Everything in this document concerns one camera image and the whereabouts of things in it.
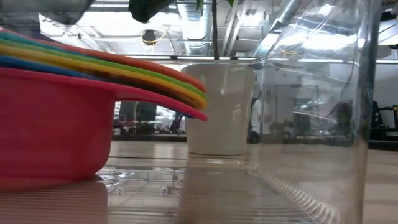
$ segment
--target white cup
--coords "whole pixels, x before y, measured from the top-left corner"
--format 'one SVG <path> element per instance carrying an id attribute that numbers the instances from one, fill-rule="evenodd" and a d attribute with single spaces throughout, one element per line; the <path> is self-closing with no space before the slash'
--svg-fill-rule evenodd
<path id="1" fill-rule="evenodd" d="M 207 122 L 187 119 L 190 153 L 232 156 L 246 150 L 254 70 L 245 65 L 190 65 L 182 69 L 206 85 Z"/>

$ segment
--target clear glass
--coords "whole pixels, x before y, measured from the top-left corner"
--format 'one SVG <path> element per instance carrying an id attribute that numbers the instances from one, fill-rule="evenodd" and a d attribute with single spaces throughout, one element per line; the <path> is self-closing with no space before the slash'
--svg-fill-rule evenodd
<path id="1" fill-rule="evenodd" d="M 266 59 L 259 177 L 317 223 L 361 223 L 377 1 L 311 1 Z"/>

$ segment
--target person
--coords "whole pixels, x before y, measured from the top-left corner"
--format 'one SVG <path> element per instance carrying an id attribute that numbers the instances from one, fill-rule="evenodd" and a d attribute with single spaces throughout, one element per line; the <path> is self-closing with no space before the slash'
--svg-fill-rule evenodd
<path id="1" fill-rule="evenodd" d="M 262 134 L 264 136 L 270 136 L 271 130 L 269 128 L 270 123 L 272 121 L 272 110 L 271 110 L 271 92 L 266 91 L 264 96 L 264 103 L 263 103 L 263 111 L 264 111 L 264 119 L 262 122 Z"/>
<path id="2" fill-rule="evenodd" d="M 270 94 L 269 91 L 265 92 L 264 103 L 263 103 L 263 123 L 261 123 L 262 113 L 261 113 L 261 93 L 258 98 L 253 98 L 251 103 L 251 118 L 249 123 L 249 134 L 248 143 L 257 144 L 261 142 L 261 136 L 263 134 L 270 135 L 269 123 L 272 119 L 270 114 Z"/>

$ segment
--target metal duct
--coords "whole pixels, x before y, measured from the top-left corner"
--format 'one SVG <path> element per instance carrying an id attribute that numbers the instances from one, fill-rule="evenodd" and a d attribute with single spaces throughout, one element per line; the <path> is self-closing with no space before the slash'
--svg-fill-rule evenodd
<path id="1" fill-rule="evenodd" d="M 209 4 L 203 6 L 203 13 L 195 3 L 177 4 L 181 15 L 182 35 L 184 39 L 202 40 L 208 37 L 209 31 Z M 207 55 L 209 49 L 208 42 L 186 42 L 185 48 L 188 55 Z"/>
<path id="2" fill-rule="evenodd" d="M 272 32 L 283 26 L 287 26 L 287 24 L 289 24 L 289 22 L 293 19 L 301 3 L 302 0 L 283 0 L 280 4 L 281 10 L 279 15 L 277 16 L 273 25 L 271 25 L 269 32 Z"/>
<path id="3" fill-rule="evenodd" d="M 267 45 L 267 36 L 269 32 L 275 31 L 283 26 L 287 26 L 293 19 L 302 2 L 303 0 L 283 0 L 280 4 L 280 10 L 267 15 L 262 30 L 265 38 L 262 40 L 260 46 L 254 51 L 252 56 L 263 57 L 267 54 L 271 47 L 270 45 Z"/>

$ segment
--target fluorescent light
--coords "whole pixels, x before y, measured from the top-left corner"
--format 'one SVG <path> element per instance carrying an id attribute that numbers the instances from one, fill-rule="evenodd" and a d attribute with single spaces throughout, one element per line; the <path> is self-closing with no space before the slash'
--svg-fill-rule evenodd
<path id="1" fill-rule="evenodd" d="M 298 62 L 313 62 L 313 63 L 344 63 L 343 60 L 340 59 L 298 59 Z"/>
<path id="2" fill-rule="evenodd" d="M 187 40 L 178 40 L 178 43 L 185 43 L 185 42 L 198 42 L 198 43 L 207 43 L 207 44 L 211 44 L 213 43 L 212 40 L 194 40 L 194 39 L 187 39 Z"/>
<path id="3" fill-rule="evenodd" d="M 93 39 L 103 42 L 127 42 L 127 41 L 141 39 L 141 36 L 93 37 Z"/>
<path id="4" fill-rule="evenodd" d="M 214 60 L 214 57 L 178 56 L 182 60 Z M 220 60 L 231 60 L 231 57 L 220 57 Z"/>
<path id="5" fill-rule="evenodd" d="M 397 65 L 398 60 L 376 60 L 378 65 Z"/>
<path id="6" fill-rule="evenodd" d="M 131 58 L 148 59 L 148 60 L 171 59 L 170 56 L 159 56 L 159 55 L 127 55 L 127 56 Z"/>
<path id="7" fill-rule="evenodd" d="M 294 44 L 302 43 L 302 47 L 305 49 L 340 50 L 345 47 L 354 47 L 356 41 L 356 35 L 346 36 L 331 33 L 319 33 L 315 35 L 308 35 L 302 40 L 300 40 L 298 37 L 296 43 Z"/>
<path id="8" fill-rule="evenodd" d="M 257 59 L 256 57 L 238 57 L 238 60 L 254 60 Z"/>
<path id="9" fill-rule="evenodd" d="M 129 7 L 129 4 L 92 4 L 91 7 Z"/>
<path id="10" fill-rule="evenodd" d="M 288 62 L 288 58 L 268 58 L 266 62 Z"/>

